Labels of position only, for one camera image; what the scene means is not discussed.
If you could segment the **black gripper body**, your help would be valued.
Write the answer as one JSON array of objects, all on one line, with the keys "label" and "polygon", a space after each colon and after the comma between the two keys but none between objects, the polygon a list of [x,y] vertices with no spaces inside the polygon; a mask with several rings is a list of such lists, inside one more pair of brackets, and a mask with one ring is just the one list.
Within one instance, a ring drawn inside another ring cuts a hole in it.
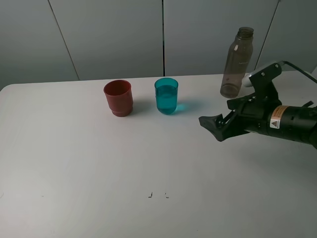
[{"label": "black gripper body", "polygon": [[239,99],[240,135],[257,133],[317,146],[317,108],[309,101],[301,107],[279,100]]}]

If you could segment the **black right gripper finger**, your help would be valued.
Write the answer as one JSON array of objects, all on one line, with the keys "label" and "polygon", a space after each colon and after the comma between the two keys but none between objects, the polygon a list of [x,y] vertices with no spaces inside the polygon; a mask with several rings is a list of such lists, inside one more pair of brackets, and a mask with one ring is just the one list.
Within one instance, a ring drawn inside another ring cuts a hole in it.
[{"label": "black right gripper finger", "polygon": [[248,95],[230,99],[227,101],[227,107],[229,110],[237,112],[253,112],[255,110],[255,97],[254,95]]}]

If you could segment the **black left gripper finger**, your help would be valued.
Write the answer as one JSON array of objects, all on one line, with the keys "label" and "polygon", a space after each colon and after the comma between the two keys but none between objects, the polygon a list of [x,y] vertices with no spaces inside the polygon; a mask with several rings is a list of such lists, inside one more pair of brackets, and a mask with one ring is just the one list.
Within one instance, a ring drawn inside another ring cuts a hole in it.
[{"label": "black left gripper finger", "polygon": [[199,123],[219,142],[245,134],[237,113],[229,113],[226,117],[222,114],[213,117],[201,116]]}]

